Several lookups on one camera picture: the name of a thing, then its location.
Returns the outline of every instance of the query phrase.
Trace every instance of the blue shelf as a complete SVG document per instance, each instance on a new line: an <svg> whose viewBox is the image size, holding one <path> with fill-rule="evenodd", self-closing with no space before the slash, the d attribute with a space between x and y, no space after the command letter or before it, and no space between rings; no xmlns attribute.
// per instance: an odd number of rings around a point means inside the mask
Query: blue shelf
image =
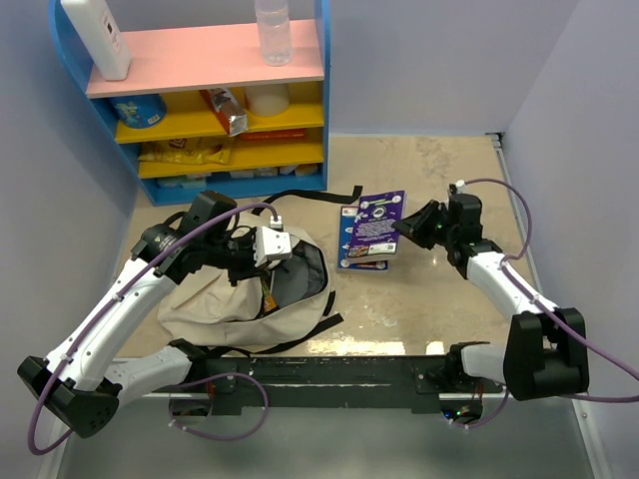
<svg viewBox="0 0 639 479"><path fill-rule="evenodd" d="M315 21L319 39L319 48L324 68L323 81L323 112L324 128L322 133L323 164L319 173L308 177L274 177L255 178L247 180L232 180L228 175L215 175L207 183L208 190L217 191L231 198L263 197L273 195L284 190L325 190L328 181L328 98L330 84L330 24L328 0L315 0ZM56 52L67 70L72 82L83 94L87 90L93 60L82 44L80 37L69 21L60 0L49 0L49 27ZM138 177L138 154L140 145L117 145L115 135L118 118L105 99L89 100L91 109L103 132L118 148L120 160L125 163L129 171L150 201L155 206L176 205L190 203L197 189L161 188L155 180L141 180Z"/></svg>
<svg viewBox="0 0 639 479"><path fill-rule="evenodd" d="M154 205L180 205L190 203L199 192L212 190L232 198L268 197L284 190L313 190L325 189L321 173L307 177L295 175L279 176L272 178L250 178L234 180L228 176L213 176L207 181L205 188L162 188L158 187L155 180L144 180L147 190L154 198Z"/></svg>

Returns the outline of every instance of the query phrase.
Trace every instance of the blue container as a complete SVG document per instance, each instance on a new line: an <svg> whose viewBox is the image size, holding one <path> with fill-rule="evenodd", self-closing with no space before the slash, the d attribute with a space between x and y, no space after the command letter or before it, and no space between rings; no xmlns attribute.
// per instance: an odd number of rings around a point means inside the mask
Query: blue container
<svg viewBox="0 0 639 479"><path fill-rule="evenodd" d="M167 105L157 94L115 97L109 101L116 109L120 120L130 128L153 127L167 116Z"/></svg>

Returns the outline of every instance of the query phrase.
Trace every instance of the canvas bag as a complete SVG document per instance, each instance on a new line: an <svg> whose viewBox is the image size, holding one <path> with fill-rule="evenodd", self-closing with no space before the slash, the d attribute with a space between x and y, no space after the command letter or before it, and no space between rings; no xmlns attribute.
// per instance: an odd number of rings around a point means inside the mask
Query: canvas bag
<svg viewBox="0 0 639 479"><path fill-rule="evenodd" d="M355 187L349 197L318 192L282 192L270 197L272 203L284 195L296 195L331 203L350 204L361 193ZM239 225L267 226L262 210L242 213ZM174 338L184 338L201 346L247 346L280 344L286 350L342 322L329 316L334 302L330 271L323 253L306 231L288 227L293 257L272 270L271 293L277 308L264 311L262 280L258 277L229 283L223 269L204 266L191 274L161 303L158 320Z"/></svg>

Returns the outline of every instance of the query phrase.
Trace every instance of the yellow snack bag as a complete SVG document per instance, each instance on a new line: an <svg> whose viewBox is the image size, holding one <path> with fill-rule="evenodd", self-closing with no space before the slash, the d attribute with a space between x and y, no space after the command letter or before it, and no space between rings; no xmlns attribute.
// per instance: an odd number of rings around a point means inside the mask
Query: yellow snack bag
<svg viewBox="0 0 639 479"><path fill-rule="evenodd" d="M229 162L230 141L226 138L180 138L142 145L141 162L204 165Z"/></svg>

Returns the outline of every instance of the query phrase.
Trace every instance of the white wall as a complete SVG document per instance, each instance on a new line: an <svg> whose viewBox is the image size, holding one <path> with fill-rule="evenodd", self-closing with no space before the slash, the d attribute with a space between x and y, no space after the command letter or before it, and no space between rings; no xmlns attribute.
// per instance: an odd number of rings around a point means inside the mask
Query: white wall
<svg viewBox="0 0 639 479"><path fill-rule="evenodd" d="M135 193L55 56L46 3L0 15L0 469L12 478L39 465L26 444L35 399L16 369L102 295Z"/></svg>
<svg viewBox="0 0 639 479"><path fill-rule="evenodd" d="M331 131L503 131L577 1L332 0ZM252 0L109 4L123 30L255 21ZM290 4L313 16L313 0Z"/></svg>
<svg viewBox="0 0 639 479"><path fill-rule="evenodd" d="M582 0L506 131L513 182L535 220L544 291L591 339L639 367L639 2ZM639 384L591 355L593 393ZM594 408L616 479L637 477L639 405Z"/></svg>

